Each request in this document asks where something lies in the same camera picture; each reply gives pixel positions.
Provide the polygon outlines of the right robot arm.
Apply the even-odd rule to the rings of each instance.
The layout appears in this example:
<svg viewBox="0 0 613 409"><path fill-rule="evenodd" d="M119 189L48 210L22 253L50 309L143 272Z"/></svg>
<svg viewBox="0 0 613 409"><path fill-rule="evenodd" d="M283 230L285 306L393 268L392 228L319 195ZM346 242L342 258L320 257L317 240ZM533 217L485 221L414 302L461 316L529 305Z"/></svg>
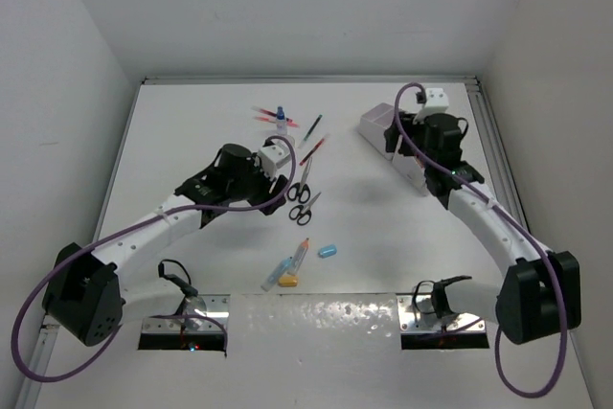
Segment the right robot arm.
<svg viewBox="0 0 613 409"><path fill-rule="evenodd" d="M581 323L579 261L536 241L494 198L484 177L462 158L463 118L419 119L398 112L384 132L385 149L418 163L426 190L481 242L504 280L493 296L493 321L515 345Z"/></svg>

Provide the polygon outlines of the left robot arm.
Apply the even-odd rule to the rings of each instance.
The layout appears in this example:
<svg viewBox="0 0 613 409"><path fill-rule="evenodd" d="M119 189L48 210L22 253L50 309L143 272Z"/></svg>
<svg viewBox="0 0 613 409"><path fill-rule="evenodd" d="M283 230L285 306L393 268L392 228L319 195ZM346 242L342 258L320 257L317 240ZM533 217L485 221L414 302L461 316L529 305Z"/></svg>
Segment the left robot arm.
<svg viewBox="0 0 613 409"><path fill-rule="evenodd" d="M125 323L177 313L197 296L192 283L164 272L141 283L135 274L238 202L273 214L284 205L289 183L279 170L294 162L293 148L280 139L266 141L256 152L237 144L222 146L207 168L137 223L93 249L75 243L62 249L57 274L43 296L45 312L87 347L100 344Z"/></svg>

